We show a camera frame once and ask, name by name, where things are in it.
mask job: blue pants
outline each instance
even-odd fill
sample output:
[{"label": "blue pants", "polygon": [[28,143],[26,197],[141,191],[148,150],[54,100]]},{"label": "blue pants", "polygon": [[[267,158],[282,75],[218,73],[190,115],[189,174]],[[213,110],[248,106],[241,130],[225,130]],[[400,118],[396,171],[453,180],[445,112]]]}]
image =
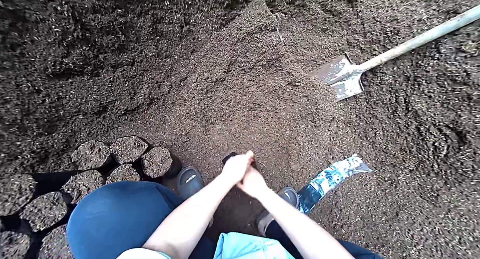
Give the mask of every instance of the blue pants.
[{"label": "blue pants", "polygon": [[[182,199],[154,182],[115,182],[94,190],[73,210],[67,224],[67,239],[76,259],[116,258],[125,250],[141,247]],[[277,222],[267,228],[267,237],[279,240],[300,259]],[[379,258],[346,241],[340,243],[357,259]],[[213,258],[216,243],[202,237],[190,258]]]}]

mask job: forearm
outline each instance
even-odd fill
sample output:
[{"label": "forearm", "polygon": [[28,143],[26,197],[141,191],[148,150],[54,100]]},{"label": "forearm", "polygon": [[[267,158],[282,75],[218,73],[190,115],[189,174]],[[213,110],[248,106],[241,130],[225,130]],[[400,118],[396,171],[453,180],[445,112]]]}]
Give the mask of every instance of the forearm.
[{"label": "forearm", "polygon": [[324,228],[270,189],[257,199],[270,212],[305,259],[353,258]]},{"label": "forearm", "polygon": [[144,248],[163,252],[174,259],[187,258],[234,183],[223,174],[174,209],[157,227]]}]

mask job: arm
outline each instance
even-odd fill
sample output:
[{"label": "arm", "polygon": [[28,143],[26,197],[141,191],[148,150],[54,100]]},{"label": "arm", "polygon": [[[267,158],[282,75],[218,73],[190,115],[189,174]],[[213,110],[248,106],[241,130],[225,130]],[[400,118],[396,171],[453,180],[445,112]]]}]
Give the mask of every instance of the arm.
[{"label": "arm", "polygon": [[237,186],[273,215],[303,258],[354,258],[324,228],[269,189],[254,168],[249,167],[243,182]]},{"label": "arm", "polygon": [[209,220],[227,192],[240,181],[253,152],[230,158],[219,176],[174,209],[143,244],[143,248],[163,252],[170,257],[187,258],[193,251]]}]

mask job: shovel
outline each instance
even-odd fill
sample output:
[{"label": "shovel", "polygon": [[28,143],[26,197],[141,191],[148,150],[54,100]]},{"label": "shovel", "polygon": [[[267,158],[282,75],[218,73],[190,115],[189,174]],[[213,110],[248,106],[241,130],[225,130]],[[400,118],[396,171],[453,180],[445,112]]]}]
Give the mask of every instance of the shovel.
[{"label": "shovel", "polygon": [[477,19],[480,19],[480,5],[364,62],[361,65],[355,65],[352,63],[350,58],[345,54],[324,65],[320,69],[310,72],[309,75],[316,75],[317,78],[323,81],[323,83],[332,87],[337,96],[336,100],[339,101],[363,92],[363,86],[360,81],[363,72],[420,47],[429,41],[450,33],[453,30],[472,23]]}]

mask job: root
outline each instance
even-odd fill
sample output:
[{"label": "root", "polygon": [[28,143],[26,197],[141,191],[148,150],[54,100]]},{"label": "root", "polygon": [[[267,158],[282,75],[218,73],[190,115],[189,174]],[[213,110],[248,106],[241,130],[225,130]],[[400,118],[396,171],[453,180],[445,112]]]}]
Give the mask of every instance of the root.
[{"label": "root", "polygon": [[277,19],[277,22],[276,22],[276,33],[279,35],[280,41],[283,42],[282,34],[280,34],[280,16],[279,16],[278,13],[273,14],[273,16],[275,16],[275,18]]}]

